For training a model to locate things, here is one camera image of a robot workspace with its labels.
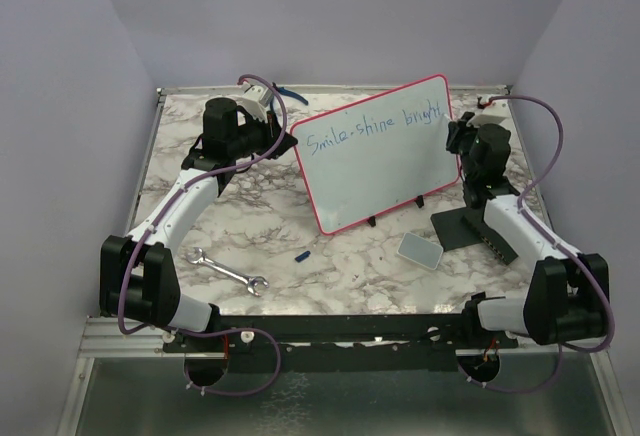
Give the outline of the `red-framed whiteboard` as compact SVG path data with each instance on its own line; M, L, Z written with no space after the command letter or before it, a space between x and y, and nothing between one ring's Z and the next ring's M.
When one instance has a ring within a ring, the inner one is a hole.
M321 233L331 235L447 188L451 117L442 74L298 121L290 133Z

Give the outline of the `blue marker cap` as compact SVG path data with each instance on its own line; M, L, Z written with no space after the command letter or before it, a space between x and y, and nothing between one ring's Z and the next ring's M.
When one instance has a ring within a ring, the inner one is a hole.
M306 260L310 256L311 252L309 250L304 251L303 253L297 255L294 260L298 263Z

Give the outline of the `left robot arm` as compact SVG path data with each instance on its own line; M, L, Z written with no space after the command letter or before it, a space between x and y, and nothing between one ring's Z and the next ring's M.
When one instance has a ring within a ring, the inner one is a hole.
M124 236L110 236L100 251L99 306L117 318L122 333L134 320L186 332L206 351L220 341L219 309L183 294L174 253L199 216L233 176L294 147L286 111L216 97L206 102L203 129L181 163L176 181L152 213Z

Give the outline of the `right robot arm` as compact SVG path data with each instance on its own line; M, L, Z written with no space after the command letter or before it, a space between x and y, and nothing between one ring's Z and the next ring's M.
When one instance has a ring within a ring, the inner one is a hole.
M446 149L461 163L466 225L505 263L518 260L532 276L523 298L476 295L466 303L461 339L481 347L495 332L539 345L608 337L606 261L567 244L529 210L505 175L511 133L499 121L464 113L449 123Z

